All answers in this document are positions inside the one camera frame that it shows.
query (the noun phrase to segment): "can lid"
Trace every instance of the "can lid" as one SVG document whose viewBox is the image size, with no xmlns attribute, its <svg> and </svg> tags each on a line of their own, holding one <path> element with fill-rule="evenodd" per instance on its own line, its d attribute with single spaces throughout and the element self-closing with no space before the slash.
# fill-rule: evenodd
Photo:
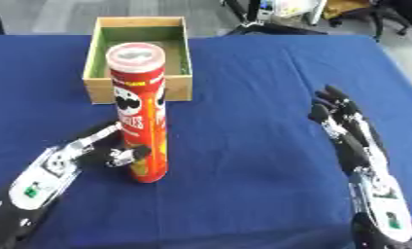
<svg viewBox="0 0 412 249">
<path fill-rule="evenodd" d="M 125 73 L 154 71 L 165 63 L 165 52 L 150 43 L 123 43 L 106 53 L 108 66 Z"/>
</svg>

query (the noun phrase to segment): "blue tablecloth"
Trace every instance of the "blue tablecloth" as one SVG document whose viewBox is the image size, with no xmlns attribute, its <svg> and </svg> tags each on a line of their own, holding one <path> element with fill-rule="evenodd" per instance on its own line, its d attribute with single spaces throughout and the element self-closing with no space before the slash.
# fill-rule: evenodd
<svg viewBox="0 0 412 249">
<path fill-rule="evenodd" d="M 114 117 L 81 80 L 88 36 L 0 37 L 0 187 L 45 147 Z M 96 165 L 31 248 L 340 248 L 347 179 L 306 118 L 315 89 L 356 100 L 412 212 L 412 87 L 361 36 L 189 40 L 193 101 L 168 103 L 168 174 L 135 184 Z"/>
</svg>

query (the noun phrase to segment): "cardboard box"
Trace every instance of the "cardboard box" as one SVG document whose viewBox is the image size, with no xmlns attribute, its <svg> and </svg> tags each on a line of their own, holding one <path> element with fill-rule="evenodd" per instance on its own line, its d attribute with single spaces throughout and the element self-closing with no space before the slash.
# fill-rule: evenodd
<svg viewBox="0 0 412 249">
<path fill-rule="evenodd" d="M 166 100 L 192 100 L 192 69 L 184 18 L 98 18 L 83 75 L 92 103 L 114 102 L 105 54 L 113 45 L 126 42 L 148 42 L 162 47 L 166 56 Z"/>
</svg>

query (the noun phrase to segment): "red cylindrical can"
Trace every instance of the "red cylindrical can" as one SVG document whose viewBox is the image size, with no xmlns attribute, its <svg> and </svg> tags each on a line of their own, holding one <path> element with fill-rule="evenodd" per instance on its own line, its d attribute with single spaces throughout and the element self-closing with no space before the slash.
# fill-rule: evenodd
<svg viewBox="0 0 412 249">
<path fill-rule="evenodd" d="M 130 166 L 131 172 L 140 182 L 157 181 L 168 168 L 165 53 L 153 44 L 125 43 L 110 48 L 106 59 L 126 146 L 144 144 L 152 149 L 143 161 Z"/>
</svg>

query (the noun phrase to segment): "robotic hand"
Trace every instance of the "robotic hand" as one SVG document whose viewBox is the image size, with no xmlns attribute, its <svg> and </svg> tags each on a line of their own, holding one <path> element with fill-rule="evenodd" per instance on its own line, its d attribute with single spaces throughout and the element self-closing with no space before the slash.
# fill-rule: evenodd
<svg viewBox="0 0 412 249">
<path fill-rule="evenodd" d="M 412 217 L 380 136 L 340 90 L 326 86 L 316 95 L 309 119 L 326 132 L 349 179 L 356 248 L 412 249 Z"/>
<path fill-rule="evenodd" d="M 83 167 L 124 166 L 150 153 L 144 145 L 122 148 L 120 130 L 120 122 L 101 124 L 66 145 L 46 149 L 11 185 L 0 191 L 0 249 L 22 245 Z"/>
</svg>

